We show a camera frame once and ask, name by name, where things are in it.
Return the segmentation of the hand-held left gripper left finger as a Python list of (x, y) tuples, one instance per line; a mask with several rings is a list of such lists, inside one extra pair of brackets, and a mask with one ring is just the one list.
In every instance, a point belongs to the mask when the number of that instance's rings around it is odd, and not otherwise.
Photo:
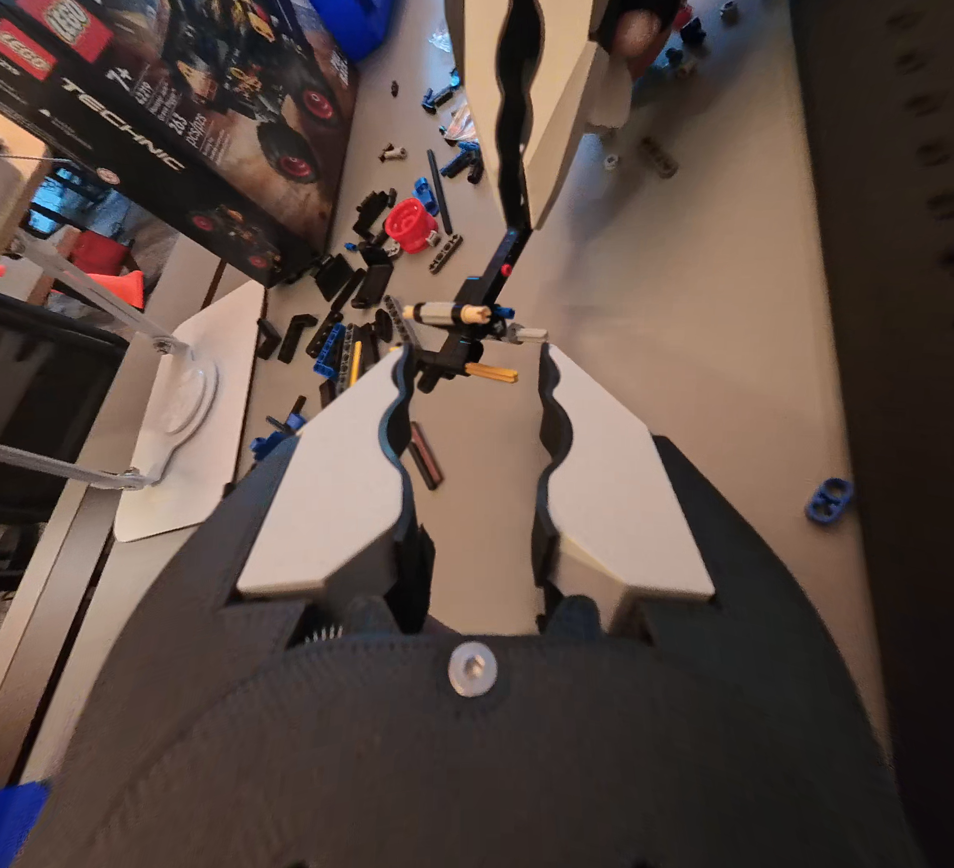
[(436, 551), (401, 461), (415, 366), (411, 345), (394, 348), (291, 439), (242, 598), (304, 599), (342, 624), (353, 600), (379, 597), (400, 631), (423, 629)]

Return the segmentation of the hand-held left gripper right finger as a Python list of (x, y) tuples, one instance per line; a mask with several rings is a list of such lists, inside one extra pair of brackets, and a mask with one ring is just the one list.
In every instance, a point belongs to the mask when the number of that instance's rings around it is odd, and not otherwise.
[(696, 538), (648, 426), (555, 344), (540, 346), (540, 442), (531, 567), (544, 629), (586, 597), (603, 631), (638, 601), (715, 596)]

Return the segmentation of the black toy brick assembly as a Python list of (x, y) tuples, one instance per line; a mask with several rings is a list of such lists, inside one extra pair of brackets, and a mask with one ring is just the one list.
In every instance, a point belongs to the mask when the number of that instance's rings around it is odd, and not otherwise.
[(532, 234), (528, 222), (509, 228), (483, 274), (467, 278), (452, 301), (418, 302), (402, 308), (402, 320), (446, 334), (438, 350), (414, 353), (418, 391), (431, 393), (440, 382), (458, 377), (516, 384), (517, 371), (482, 362), (484, 343), (542, 345), (549, 341), (546, 329), (520, 325), (515, 311), (498, 302)]

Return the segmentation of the blue and black brick cluster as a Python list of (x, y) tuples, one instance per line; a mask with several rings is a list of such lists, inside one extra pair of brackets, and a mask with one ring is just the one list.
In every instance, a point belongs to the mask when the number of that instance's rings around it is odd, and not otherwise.
[(457, 67), (449, 74), (447, 85), (441, 88), (429, 87), (422, 97), (421, 107), (428, 114), (436, 112), (455, 96), (462, 85), (461, 75)]

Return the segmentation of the thin black toy axle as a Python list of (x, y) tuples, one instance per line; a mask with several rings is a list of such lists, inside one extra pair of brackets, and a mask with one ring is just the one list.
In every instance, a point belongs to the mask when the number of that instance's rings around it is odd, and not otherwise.
[(266, 416), (266, 421), (274, 429), (274, 431), (281, 436), (292, 436), (298, 433), (308, 421), (307, 417), (305, 417), (303, 414), (304, 405), (306, 402), (306, 396), (299, 396), (296, 398), (294, 405), (283, 420), (279, 420), (273, 416)]

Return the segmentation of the black and blue pin cluster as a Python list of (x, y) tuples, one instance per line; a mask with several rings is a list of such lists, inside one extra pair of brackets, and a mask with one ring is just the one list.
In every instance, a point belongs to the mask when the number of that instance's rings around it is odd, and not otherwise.
[(484, 173), (483, 152), (480, 143), (461, 140), (457, 143), (456, 148), (457, 154), (439, 170), (441, 178), (452, 179), (465, 172), (471, 185), (480, 184)]

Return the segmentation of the short black toy beam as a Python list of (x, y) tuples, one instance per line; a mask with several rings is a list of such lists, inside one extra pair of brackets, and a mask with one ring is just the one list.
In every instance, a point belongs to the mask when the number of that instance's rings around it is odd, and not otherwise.
[(662, 179), (674, 178), (679, 170), (679, 164), (674, 157), (652, 136), (647, 135), (640, 139), (638, 150), (642, 158), (652, 170)]

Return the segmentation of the red toy wheel hub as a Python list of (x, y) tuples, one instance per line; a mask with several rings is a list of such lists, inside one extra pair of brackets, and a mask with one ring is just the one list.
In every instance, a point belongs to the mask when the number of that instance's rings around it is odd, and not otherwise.
[(419, 254), (440, 241), (438, 223), (416, 197), (396, 203), (385, 221), (385, 232), (407, 254)]

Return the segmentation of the black connector cluster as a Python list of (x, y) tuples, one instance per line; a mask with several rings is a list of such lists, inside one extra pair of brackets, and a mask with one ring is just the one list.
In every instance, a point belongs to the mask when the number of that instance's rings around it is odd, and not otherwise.
[(393, 208), (396, 200), (397, 191), (394, 188), (367, 194), (356, 207), (357, 218), (352, 231), (363, 239), (369, 239), (375, 222)]

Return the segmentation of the small blue connector brick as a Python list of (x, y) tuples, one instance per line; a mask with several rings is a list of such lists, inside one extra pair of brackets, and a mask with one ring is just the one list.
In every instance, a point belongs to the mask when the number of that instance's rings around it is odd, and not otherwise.
[(838, 523), (854, 498), (854, 485), (850, 480), (830, 477), (823, 480), (805, 504), (804, 515), (819, 526)]

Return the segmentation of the white book stand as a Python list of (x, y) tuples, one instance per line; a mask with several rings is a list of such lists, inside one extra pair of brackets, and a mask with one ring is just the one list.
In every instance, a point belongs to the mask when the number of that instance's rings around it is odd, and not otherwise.
[(235, 474), (265, 289), (248, 282), (169, 332), (47, 242), (17, 232), (9, 249), (149, 337), (161, 361), (125, 473), (87, 469), (10, 445), (1, 446), (2, 463), (119, 491), (113, 532), (121, 542), (200, 525)]

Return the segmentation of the black office chair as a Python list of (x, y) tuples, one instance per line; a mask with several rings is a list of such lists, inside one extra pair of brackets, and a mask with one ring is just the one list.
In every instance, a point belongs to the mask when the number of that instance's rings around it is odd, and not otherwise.
[[(74, 463), (128, 348), (124, 337), (1, 297), (1, 444)], [(66, 480), (1, 468), (1, 590), (14, 592)]]

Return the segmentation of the toy truck set box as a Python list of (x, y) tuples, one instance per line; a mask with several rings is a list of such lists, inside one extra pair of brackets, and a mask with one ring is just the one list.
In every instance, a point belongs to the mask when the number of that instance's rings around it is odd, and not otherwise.
[(307, 0), (1, 0), (2, 114), (266, 288), (324, 252), (359, 75)]

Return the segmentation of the orange cone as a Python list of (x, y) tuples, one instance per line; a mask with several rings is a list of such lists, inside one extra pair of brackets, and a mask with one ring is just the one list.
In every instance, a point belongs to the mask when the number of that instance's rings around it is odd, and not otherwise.
[(79, 233), (70, 262), (138, 311), (145, 307), (145, 278), (131, 247), (93, 230)]

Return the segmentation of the blue bin with white tag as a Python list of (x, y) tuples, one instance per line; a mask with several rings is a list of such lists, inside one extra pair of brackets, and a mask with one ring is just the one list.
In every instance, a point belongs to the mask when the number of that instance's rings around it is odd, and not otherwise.
[(1, 790), (1, 861), (12, 861), (36, 823), (49, 797), (43, 781), (7, 786)]

